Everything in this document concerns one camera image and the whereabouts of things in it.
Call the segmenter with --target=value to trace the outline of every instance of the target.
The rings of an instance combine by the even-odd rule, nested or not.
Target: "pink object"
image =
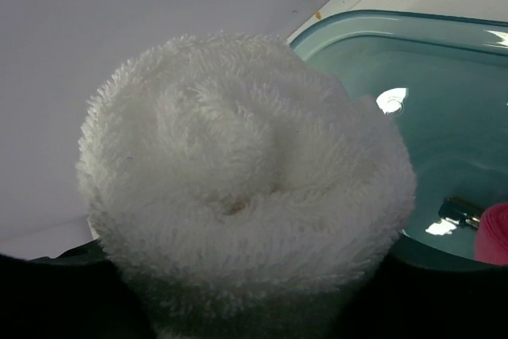
[[[476,232],[475,260],[508,265],[508,202],[483,212]]]

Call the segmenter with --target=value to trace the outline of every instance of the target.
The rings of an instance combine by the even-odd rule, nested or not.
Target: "blue tray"
[[[354,11],[318,22],[291,47],[353,98],[374,96],[398,124],[418,176],[404,233],[472,259],[475,230],[438,212],[447,197],[483,208],[508,201],[508,24]]]

